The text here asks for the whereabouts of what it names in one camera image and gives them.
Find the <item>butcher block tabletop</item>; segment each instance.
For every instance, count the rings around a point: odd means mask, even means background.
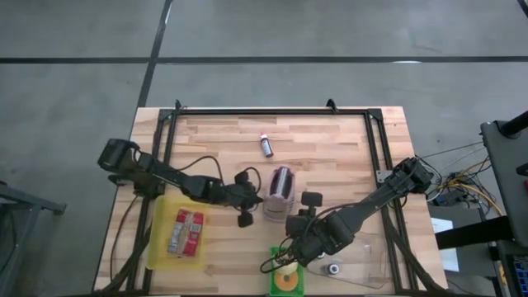
[[[380,108],[383,111],[393,163],[397,164],[414,155],[403,108]],[[139,108],[134,120],[130,138],[147,153],[152,151],[159,110]],[[384,164],[375,121],[373,125],[380,163]],[[164,153],[167,131],[168,127],[163,131],[159,156]],[[262,153],[261,132],[269,137],[275,154],[272,158],[266,158]],[[281,165],[288,166],[295,174],[296,203],[293,213],[297,213],[301,207],[302,191],[323,194],[323,207],[318,208],[321,211],[330,206],[359,201],[375,190],[365,119],[362,115],[178,116],[170,164],[173,167],[184,167],[205,155],[218,159],[226,184],[232,183],[235,174],[246,167],[258,169],[262,176],[261,193],[269,185],[273,170]],[[185,170],[185,173],[218,176],[215,163],[211,160],[199,162]],[[257,183],[251,172],[250,179]],[[167,186],[167,196],[181,199],[179,193],[177,188]],[[121,218],[133,199],[132,186],[121,186],[118,189],[94,290],[101,289],[110,282],[112,244]],[[114,274],[132,251],[140,205],[141,198],[138,198],[126,217],[115,249]],[[433,279],[439,285],[447,287],[424,197],[409,195],[408,202],[403,207],[403,215],[412,252]],[[284,223],[266,220],[262,215],[262,208],[259,208],[253,212],[254,224],[241,229],[237,225],[237,216],[238,212],[233,208],[210,206],[202,241],[203,266],[199,269],[153,271],[150,294],[267,294],[269,276],[262,274],[259,267],[269,258],[270,247],[278,246],[285,238]],[[136,288],[141,286],[147,254],[148,251],[145,251],[139,263]],[[354,276],[355,283],[334,280],[305,270],[306,295],[394,292],[379,212],[363,223],[355,242],[338,255],[343,267],[348,266],[357,275]],[[398,261],[403,286],[408,288],[403,257],[399,253]]]

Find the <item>green box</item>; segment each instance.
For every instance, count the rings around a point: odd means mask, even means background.
[[[271,256],[275,256],[279,252],[279,247],[271,247]],[[270,296],[277,296],[277,297],[298,297],[298,296],[304,296],[304,268],[301,265],[297,266],[297,276],[299,277],[299,283],[293,289],[289,292],[284,292],[283,290],[279,290],[277,286],[275,285],[275,282],[273,281],[273,278],[275,277],[275,272],[273,271],[270,273]]]

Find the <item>transparent bin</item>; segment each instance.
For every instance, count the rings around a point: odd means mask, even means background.
[[[204,214],[195,257],[182,257],[168,252],[169,240],[180,209]],[[159,196],[154,205],[146,267],[150,270],[201,269],[204,266],[203,238],[207,232],[208,210],[208,205],[194,202],[184,195]]]

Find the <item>small bottle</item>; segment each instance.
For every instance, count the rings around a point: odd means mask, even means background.
[[[262,152],[266,155],[266,158],[273,157],[273,151],[271,151],[270,140],[267,138],[267,135],[261,132],[261,147]]]

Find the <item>concrete floor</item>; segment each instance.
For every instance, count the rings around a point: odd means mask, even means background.
[[[0,57],[148,57],[162,7],[2,1]],[[160,56],[528,55],[526,27],[515,0],[175,0]],[[108,138],[130,134],[145,70],[0,64],[0,180],[68,203],[64,216],[40,217],[16,295],[92,288],[116,192],[96,160]],[[425,155],[479,141],[480,123],[526,110],[527,77],[523,63],[159,65],[147,106],[404,106]],[[472,149],[431,163],[442,168]],[[492,173],[482,180],[498,196]]]

